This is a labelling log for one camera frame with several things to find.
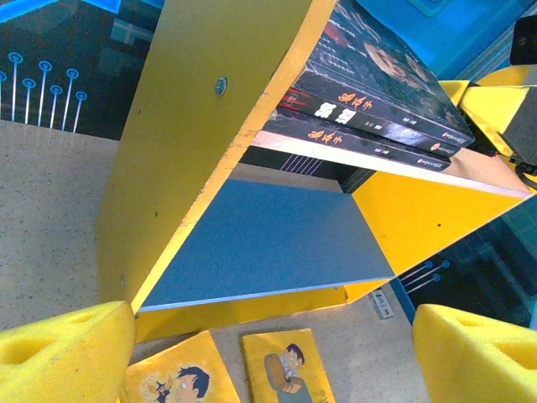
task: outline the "book spine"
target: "book spine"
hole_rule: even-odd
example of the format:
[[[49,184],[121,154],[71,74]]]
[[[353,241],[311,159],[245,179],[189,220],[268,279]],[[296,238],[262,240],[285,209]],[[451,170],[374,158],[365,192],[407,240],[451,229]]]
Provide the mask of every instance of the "book spine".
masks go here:
[[[337,149],[395,160],[427,170],[442,171],[450,165],[447,158],[383,139],[362,130],[343,128],[281,108],[265,123],[264,131],[283,134]]]
[[[398,143],[406,144],[424,151],[430,151],[433,154],[442,155],[448,158],[452,157],[460,150],[460,148],[455,145],[434,139],[410,128],[405,128],[397,123],[391,123],[384,119],[343,107],[339,104],[334,105],[334,107],[328,107],[319,97],[311,96],[294,88],[290,88],[287,91],[279,105],[290,110],[344,124],[351,128],[365,130],[386,139],[397,141]]]
[[[379,97],[357,91],[313,70],[305,70],[296,80],[293,88],[319,97],[323,100],[323,104],[340,105],[356,112],[357,115],[361,113],[385,119],[457,147],[466,147],[473,141],[472,137],[464,133],[421,118],[414,113],[385,102]]]

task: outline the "yellow book cover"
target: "yellow book cover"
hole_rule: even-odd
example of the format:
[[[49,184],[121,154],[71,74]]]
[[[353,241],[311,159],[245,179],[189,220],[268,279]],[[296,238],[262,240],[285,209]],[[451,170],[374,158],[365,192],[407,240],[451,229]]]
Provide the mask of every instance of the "yellow book cover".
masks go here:
[[[239,403],[209,332],[127,368],[127,403]]]
[[[242,338],[255,403],[335,403],[310,329]]]

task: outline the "book cover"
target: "book cover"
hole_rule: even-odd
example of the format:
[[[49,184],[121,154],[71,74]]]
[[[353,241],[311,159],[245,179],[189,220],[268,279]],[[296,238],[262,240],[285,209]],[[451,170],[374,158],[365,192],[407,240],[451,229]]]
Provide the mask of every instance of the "book cover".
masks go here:
[[[255,403],[335,403],[310,329],[244,336]]]
[[[314,113],[320,118],[352,124],[365,114],[459,147],[473,141],[432,72],[354,0],[336,5],[292,87],[322,100]]]
[[[277,107],[265,123],[263,131],[283,134],[325,146],[347,149],[366,155],[374,155],[385,160],[394,160],[404,164],[418,166],[427,170],[441,171],[451,162],[440,155],[409,147],[385,139],[364,130],[347,128],[323,119]]]
[[[127,403],[239,403],[237,392],[209,332],[127,368]]]

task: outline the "cartoon character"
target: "cartoon character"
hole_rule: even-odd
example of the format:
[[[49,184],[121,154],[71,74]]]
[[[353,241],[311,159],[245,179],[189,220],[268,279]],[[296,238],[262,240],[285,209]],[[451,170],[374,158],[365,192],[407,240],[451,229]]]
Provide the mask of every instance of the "cartoon character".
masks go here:
[[[209,388],[209,379],[209,374],[199,367],[181,367],[177,374],[176,403],[198,403]]]
[[[159,395],[154,401],[157,401],[158,403],[166,403],[166,398],[171,393],[170,390],[173,383],[174,380],[171,375],[169,375],[165,384],[161,384],[157,381],[156,385],[148,385],[148,390],[152,395]]]
[[[290,344],[279,356],[279,362],[285,369],[285,380],[290,382],[292,376],[299,376],[299,368],[304,364],[304,354],[299,346]]]
[[[299,377],[299,368],[304,363],[302,350],[293,343],[280,356],[276,353],[265,356],[268,382],[276,391],[279,403],[312,403],[308,387]]]

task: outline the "white shelf edge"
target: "white shelf edge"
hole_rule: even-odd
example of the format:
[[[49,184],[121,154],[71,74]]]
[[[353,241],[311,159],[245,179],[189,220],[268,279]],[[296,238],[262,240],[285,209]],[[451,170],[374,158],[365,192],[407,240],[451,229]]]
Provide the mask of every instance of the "white shelf edge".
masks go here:
[[[469,149],[461,149],[459,153],[451,157],[451,166],[444,171],[434,172],[346,149],[336,149],[306,140],[293,139],[264,130],[258,132],[251,145],[499,195],[519,198],[530,195],[526,185],[501,158],[487,157]]]

